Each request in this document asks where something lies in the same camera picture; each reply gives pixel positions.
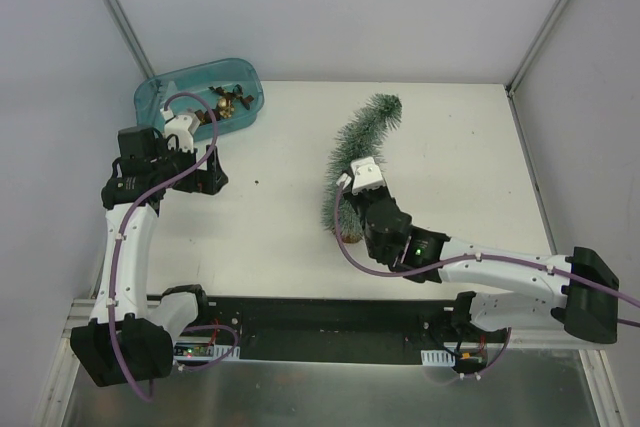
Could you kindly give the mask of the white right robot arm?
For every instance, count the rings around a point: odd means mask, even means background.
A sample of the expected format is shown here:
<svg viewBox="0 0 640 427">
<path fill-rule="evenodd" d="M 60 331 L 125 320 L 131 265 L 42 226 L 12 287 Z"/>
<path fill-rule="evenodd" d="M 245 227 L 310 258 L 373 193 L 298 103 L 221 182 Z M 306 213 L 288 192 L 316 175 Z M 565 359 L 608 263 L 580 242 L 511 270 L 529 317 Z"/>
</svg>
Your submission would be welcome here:
<svg viewBox="0 0 640 427">
<path fill-rule="evenodd" d="M 582 341 L 616 343 L 619 279 L 594 250 L 534 256 L 475 246 L 415 226 L 386 186 L 341 194 L 359 217 L 369 257 L 386 266 L 384 276 L 492 288 L 456 297 L 450 329 L 457 339 L 560 326 Z"/>
</svg>

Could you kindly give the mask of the small frosted green christmas tree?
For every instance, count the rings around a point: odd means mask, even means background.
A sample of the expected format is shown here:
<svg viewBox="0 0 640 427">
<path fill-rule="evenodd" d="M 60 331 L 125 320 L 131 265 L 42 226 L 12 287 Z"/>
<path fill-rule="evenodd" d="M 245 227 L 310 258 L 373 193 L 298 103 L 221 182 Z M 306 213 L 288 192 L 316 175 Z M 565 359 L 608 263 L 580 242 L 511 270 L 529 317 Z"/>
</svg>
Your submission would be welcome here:
<svg viewBox="0 0 640 427">
<path fill-rule="evenodd" d="M 336 232 L 336 182 L 354 160 L 373 157 L 379 163 L 383 161 L 382 147 L 389 132 L 401 124 L 402 110 L 397 95 L 376 93 L 338 130 L 327 161 L 321 204 L 321 224 L 331 234 Z"/>
</svg>

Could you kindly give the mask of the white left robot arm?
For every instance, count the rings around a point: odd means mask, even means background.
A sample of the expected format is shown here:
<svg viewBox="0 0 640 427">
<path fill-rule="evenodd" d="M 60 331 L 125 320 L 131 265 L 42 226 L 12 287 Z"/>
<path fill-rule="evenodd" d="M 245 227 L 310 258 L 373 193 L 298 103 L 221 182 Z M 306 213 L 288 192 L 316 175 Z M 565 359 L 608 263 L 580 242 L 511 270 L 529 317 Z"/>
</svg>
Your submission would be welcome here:
<svg viewBox="0 0 640 427">
<path fill-rule="evenodd" d="M 209 329 L 212 314 L 199 284 L 170 287 L 149 309 L 149 255 L 167 190 L 213 196 L 228 182 L 215 144 L 199 157 L 177 135 L 142 126 L 120 130 L 118 145 L 101 191 L 107 222 L 102 278 L 88 322 L 73 328 L 70 338 L 74 354 L 99 387 L 168 376 L 178 337 Z"/>
</svg>

